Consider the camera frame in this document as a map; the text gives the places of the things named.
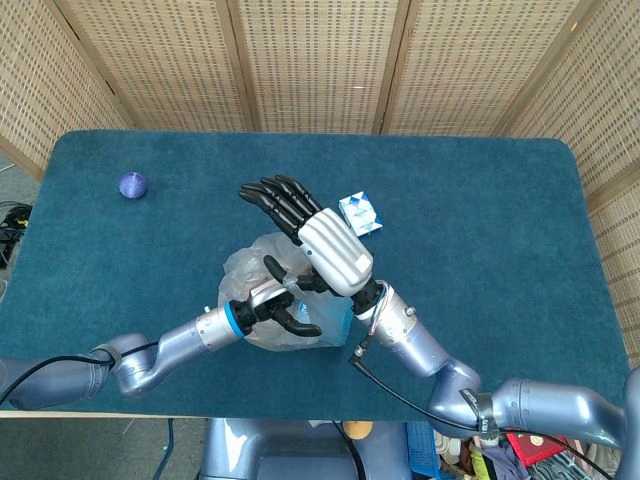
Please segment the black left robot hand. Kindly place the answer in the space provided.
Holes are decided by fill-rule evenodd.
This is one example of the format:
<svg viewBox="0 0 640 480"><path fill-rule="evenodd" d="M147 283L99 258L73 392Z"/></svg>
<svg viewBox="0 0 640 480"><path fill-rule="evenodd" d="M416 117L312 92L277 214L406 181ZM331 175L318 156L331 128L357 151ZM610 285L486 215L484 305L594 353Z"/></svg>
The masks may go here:
<svg viewBox="0 0 640 480"><path fill-rule="evenodd" d="M246 336L257 323L273 320L294 336L319 337L322 329L318 325L301 323L287 311L295 299L282 284L287 271L271 255L266 255L263 263L272 279L254 287L246 300L229 302L232 318L241 334Z"/></svg>

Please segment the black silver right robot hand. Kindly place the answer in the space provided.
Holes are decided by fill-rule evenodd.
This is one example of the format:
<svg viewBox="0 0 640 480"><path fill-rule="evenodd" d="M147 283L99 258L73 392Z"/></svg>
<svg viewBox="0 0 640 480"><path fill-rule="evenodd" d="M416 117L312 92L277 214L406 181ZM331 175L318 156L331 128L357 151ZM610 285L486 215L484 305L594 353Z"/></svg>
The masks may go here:
<svg viewBox="0 0 640 480"><path fill-rule="evenodd" d="M238 195L264 212L302 250L332 292L367 299L380 294L372 275L372 254L338 214L322 207L298 180L264 177L243 184Z"/></svg>

